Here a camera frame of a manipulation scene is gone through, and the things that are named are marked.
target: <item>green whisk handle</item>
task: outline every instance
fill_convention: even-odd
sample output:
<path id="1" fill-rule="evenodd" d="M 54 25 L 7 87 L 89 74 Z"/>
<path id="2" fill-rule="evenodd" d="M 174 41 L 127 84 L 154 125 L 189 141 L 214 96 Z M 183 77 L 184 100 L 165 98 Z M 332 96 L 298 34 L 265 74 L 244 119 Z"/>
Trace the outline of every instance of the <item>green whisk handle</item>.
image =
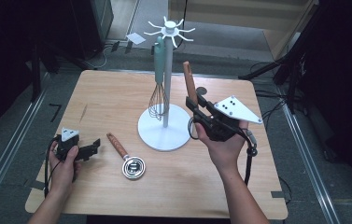
<path id="1" fill-rule="evenodd" d="M 155 62 L 155 81 L 156 83 L 163 83 L 164 42 L 160 36 L 158 36 L 154 47 L 154 62 Z"/>

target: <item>person's left hand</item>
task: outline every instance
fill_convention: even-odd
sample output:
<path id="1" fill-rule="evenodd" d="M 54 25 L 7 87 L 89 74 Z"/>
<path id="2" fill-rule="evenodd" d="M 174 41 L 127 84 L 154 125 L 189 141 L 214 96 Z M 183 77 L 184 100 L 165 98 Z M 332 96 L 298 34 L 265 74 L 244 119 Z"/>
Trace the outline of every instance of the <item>person's left hand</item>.
<path id="1" fill-rule="evenodd" d="M 59 161 L 54 155 L 53 149 L 57 142 L 51 145 L 49 153 L 49 163 L 51 170 L 57 165 L 51 174 L 51 184 L 49 194 L 56 193 L 58 196 L 67 198 L 73 188 L 73 178 L 80 172 L 81 164 L 74 162 L 78 154 L 78 146 L 73 146 L 67 153 L 65 161 Z"/>

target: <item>wooden pan handle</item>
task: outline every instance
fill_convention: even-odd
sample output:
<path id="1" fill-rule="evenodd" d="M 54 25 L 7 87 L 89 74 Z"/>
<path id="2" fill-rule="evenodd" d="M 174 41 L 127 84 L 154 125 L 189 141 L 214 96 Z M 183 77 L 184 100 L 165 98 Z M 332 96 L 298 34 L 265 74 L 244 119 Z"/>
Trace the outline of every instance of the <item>wooden pan handle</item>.
<path id="1" fill-rule="evenodd" d="M 184 78 L 187 85 L 188 96 L 191 100 L 198 105 L 198 96 L 196 94 L 195 82 L 193 81 L 192 70 L 190 69 L 190 63 L 184 62 Z"/>
<path id="2" fill-rule="evenodd" d="M 126 152 L 126 149 L 120 144 L 120 141 L 118 141 L 118 139 L 114 136 L 114 134 L 112 133 L 107 133 L 106 137 L 108 138 L 108 140 L 111 142 L 112 146 L 114 146 L 114 148 L 118 151 L 118 153 L 120 154 L 120 156 L 126 160 L 129 155 Z"/>

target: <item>whisk handle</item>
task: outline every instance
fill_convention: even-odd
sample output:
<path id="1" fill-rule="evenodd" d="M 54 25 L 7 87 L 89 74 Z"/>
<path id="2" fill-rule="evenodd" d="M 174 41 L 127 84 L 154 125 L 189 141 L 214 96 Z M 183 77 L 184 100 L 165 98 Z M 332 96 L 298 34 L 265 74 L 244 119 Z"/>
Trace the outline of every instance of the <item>whisk handle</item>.
<path id="1" fill-rule="evenodd" d="M 126 160 L 129 155 L 126 152 L 126 149 L 120 144 L 120 141 L 118 141 L 118 139 L 114 136 L 114 134 L 112 133 L 107 133 L 106 137 L 108 138 L 108 140 L 111 142 L 112 146 L 114 146 L 114 148 L 118 151 L 118 153 L 120 154 L 120 156 Z"/>
<path id="2" fill-rule="evenodd" d="M 156 83 L 163 83 L 164 73 L 164 42 L 163 39 L 158 36 L 155 47 L 154 47 L 154 63 L 155 63 L 155 81 Z"/>
<path id="3" fill-rule="evenodd" d="M 195 104 L 198 105 L 198 96 L 195 90 L 195 82 L 193 81 L 193 75 L 192 75 L 192 70 L 190 69 L 190 63 L 184 62 L 183 66 L 184 66 L 184 78 L 185 78 L 185 83 L 187 85 L 188 96 Z"/>

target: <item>stand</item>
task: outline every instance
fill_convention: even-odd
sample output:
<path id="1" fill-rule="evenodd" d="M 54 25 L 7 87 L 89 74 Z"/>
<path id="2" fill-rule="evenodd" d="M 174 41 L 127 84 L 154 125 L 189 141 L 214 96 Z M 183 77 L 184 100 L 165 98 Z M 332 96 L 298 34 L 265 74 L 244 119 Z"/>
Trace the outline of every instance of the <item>stand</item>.
<path id="1" fill-rule="evenodd" d="M 164 17 L 164 27 L 161 27 L 149 21 L 149 24 L 161 30 L 153 34 L 145 33 L 146 35 L 163 34 L 165 43 L 164 92 L 169 102 L 173 66 L 173 46 L 176 47 L 174 37 L 178 35 L 186 41 L 192 41 L 180 35 L 179 32 L 191 32 L 194 30 L 178 30 L 177 26 L 181 25 L 182 22 L 183 21 L 176 24 L 173 21 L 168 21 Z M 169 103 L 169 111 L 163 116 L 163 121 L 151 117 L 148 109 L 144 111 L 138 121 L 138 133 L 147 145 L 156 150 L 175 150 L 182 147 L 190 139 L 190 133 L 188 131 L 189 120 L 190 115 L 184 109 L 177 105 L 170 105 Z"/>

